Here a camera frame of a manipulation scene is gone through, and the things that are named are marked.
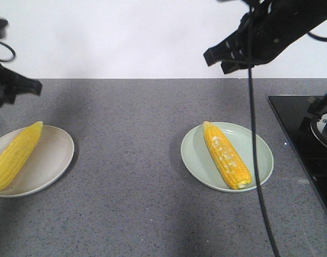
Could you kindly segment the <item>black gripper viewer right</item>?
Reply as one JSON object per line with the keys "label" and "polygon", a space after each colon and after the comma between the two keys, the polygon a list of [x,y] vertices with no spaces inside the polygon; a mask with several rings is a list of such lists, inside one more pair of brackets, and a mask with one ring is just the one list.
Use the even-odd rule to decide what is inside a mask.
{"label": "black gripper viewer right", "polygon": [[266,64],[327,20],[327,1],[245,1],[253,8],[237,31],[205,51],[206,64],[221,62],[224,74]]}

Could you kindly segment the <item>black gripper viewer left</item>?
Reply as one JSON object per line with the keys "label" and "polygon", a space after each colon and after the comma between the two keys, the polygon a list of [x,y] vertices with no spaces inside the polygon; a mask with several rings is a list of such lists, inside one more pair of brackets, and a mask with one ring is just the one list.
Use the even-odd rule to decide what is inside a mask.
{"label": "black gripper viewer left", "polygon": [[16,75],[0,63],[0,106],[14,104],[16,95],[19,94],[40,96],[42,87],[40,81]]}

